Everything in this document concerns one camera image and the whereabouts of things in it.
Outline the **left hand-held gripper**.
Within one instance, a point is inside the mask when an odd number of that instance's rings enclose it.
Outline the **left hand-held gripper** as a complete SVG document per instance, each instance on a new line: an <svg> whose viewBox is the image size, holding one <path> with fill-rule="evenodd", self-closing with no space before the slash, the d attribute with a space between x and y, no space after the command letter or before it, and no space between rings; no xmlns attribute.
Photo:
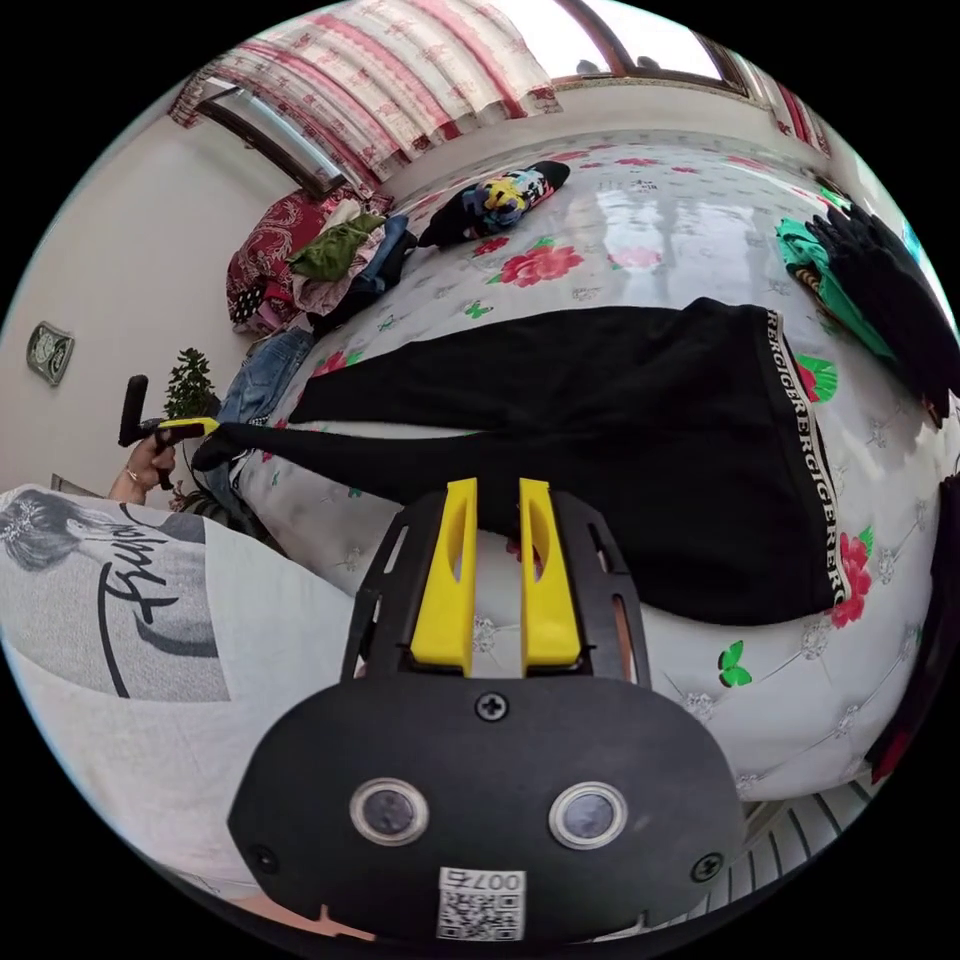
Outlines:
<svg viewBox="0 0 960 960"><path fill-rule="evenodd" d="M173 491L172 473L175 454L172 450L175 448L176 440L204 438L216 431L219 426L218 421L210 417L146 421L143 429L146 431L145 443L149 447L150 458L145 460L144 464L149 464L148 479L152 480L149 487Z"/></svg>

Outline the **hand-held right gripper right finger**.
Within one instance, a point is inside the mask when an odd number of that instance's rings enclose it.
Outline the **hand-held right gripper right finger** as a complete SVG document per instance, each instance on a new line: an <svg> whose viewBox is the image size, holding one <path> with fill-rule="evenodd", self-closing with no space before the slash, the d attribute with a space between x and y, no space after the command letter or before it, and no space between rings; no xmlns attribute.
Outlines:
<svg viewBox="0 0 960 960"><path fill-rule="evenodd" d="M525 669L567 669L580 635L549 484L519 481L521 646Z"/></svg>

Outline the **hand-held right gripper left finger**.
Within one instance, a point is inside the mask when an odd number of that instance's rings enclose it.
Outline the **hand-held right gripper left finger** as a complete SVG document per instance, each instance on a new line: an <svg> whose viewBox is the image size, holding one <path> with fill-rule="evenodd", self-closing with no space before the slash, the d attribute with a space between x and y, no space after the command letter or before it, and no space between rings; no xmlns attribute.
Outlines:
<svg viewBox="0 0 960 960"><path fill-rule="evenodd" d="M450 482L410 644L422 667L470 669L477 573L478 483Z"/></svg>

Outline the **person's left hand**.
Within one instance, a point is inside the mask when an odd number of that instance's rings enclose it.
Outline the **person's left hand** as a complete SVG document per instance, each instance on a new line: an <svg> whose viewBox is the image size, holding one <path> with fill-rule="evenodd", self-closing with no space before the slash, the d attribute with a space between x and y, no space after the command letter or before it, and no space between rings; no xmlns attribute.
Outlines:
<svg viewBox="0 0 960 960"><path fill-rule="evenodd" d="M150 458L149 447L145 443L146 439L131 448L125 465L121 468L107 494L109 500L144 505L148 494L156 488L149 487L149 484L152 483L152 480L148 479L147 473L149 464L144 464L144 461Z"/></svg>

